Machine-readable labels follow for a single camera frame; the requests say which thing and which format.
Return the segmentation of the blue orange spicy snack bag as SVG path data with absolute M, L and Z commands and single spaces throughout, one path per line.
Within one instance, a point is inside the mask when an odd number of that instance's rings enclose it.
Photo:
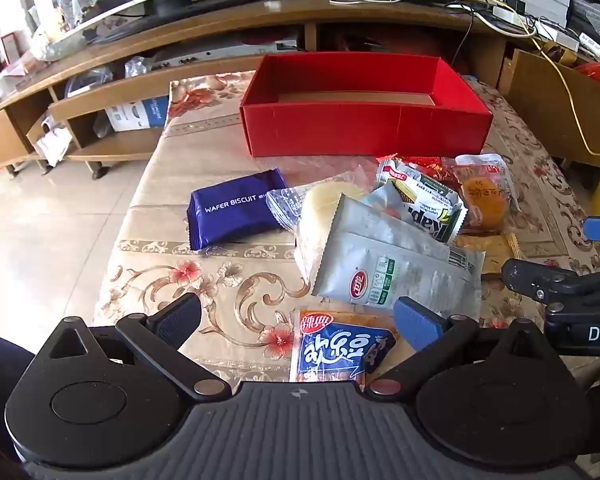
M 291 382 L 354 382 L 363 390 L 399 340 L 385 316 L 303 309 L 294 315 Z

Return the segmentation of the silver snack pouch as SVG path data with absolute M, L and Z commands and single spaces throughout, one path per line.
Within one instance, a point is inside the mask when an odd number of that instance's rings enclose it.
M 343 195 L 311 294 L 389 309 L 401 297 L 445 318 L 476 318 L 484 253 L 445 245 L 410 224 Z

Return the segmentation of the orange meat floss cake pack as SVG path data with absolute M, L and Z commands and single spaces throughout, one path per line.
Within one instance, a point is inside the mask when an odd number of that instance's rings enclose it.
M 491 235 L 506 231 L 518 202 L 502 156 L 458 155 L 442 159 L 442 164 L 460 186 L 460 196 L 468 210 L 463 232 Z

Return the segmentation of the white Kaprons wafer pack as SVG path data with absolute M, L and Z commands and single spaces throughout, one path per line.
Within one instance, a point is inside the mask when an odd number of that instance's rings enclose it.
M 390 183 L 401 197 L 401 218 L 451 244 L 468 214 L 460 194 L 397 157 L 378 159 L 376 186 Z

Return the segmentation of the blue wafer biscuit pack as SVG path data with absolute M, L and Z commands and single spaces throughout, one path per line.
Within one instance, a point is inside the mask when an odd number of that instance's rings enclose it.
M 233 243 L 278 229 L 265 194 L 286 187 L 279 169 L 273 168 L 193 191 L 187 207 L 190 249 Z

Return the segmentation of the red Trolli candy bag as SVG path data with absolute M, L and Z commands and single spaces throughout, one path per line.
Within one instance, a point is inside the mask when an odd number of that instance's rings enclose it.
M 404 162 L 404 164 L 417 169 L 422 174 L 426 174 L 426 176 L 447 185 L 449 188 L 454 188 L 454 190 L 460 188 L 460 182 L 457 181 L 457 178 L 452 171 L 443 165 L 443 159 L 441 157 L 400 156 L 398 154 L 392 154 L 376 158 L 378 162 L 385 162 L 388 159 Z

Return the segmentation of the round rice cracker pack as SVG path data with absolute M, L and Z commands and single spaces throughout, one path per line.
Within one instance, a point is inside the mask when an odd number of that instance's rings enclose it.
M 296 240 L 294 261 L 306 283 L 326 244 L 340 197 L 355 200 L 370 192 L 370 178 L 362 166 L 308 184 L 280 188 L 265 194 L 265 203 L 277 223 Z

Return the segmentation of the brown cardboard box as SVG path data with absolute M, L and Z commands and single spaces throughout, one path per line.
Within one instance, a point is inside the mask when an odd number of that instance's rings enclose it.
M 517 49 L 498 91 L 550 156 L 600 168 L 600 82 Z

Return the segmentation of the white power strip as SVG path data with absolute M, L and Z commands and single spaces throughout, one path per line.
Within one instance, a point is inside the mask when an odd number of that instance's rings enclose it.
M 527 32 L 536 32 L 545 41 L 553 41 L 558 46 L 573 50 L 576 53 L 589 55 L 595 61 L 600 62 L 600 45 L 585 32 L 577 34 L 548 18 L 544 18 L 544 16 L 532 18 L 529 15 L 519 15 L 502 6 L 494 6 L 492 14 L 494 18 L 517 26 Z

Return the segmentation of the blue white box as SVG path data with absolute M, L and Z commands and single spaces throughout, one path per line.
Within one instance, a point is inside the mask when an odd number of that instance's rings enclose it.
M 166 123 L 169 98 L 159 96 L 107 107 L 105 113 L 114 131 L 162 128 Z

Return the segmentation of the wooden TV stand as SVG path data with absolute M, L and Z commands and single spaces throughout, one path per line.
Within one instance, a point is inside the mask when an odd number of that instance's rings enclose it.
M 42 157 L 34 142 L 45 118 L 68 129 L 67 159 L 85 162 L 92 177 L 108 162 L 146 160 L 159 130 L 96 132 L 108 107 L 167 96 L 171 81 L 213 73 L 253 70 L 269 50 L 384 49 L 440 56 L 462 73 L 495 86 L 506 39 L 478 18 L 414 3 L 336 6 L 328 0 L 254 2 L 194 16 L 91 46 L 41 67 L 18 82 L 0 103 L 0 168 L 14 170 Z

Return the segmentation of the red cardboard box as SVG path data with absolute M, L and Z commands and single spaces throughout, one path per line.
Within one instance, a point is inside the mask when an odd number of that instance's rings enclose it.
M 240 103 L 250 154 L 477 154 L 492 114 L 442 58 L 306 52 L 262 58 Z

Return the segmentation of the silver media player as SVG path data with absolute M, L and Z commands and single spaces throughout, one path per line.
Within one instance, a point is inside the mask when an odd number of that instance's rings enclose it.
M 264 55 L 270 53 L 297 52 L 296 38 L 283 39 L 269 44 L 179 44 L 159 50 L 151 58 L 151 70 L 180 67 L 202 61 L 224 60 L 240 56 Z

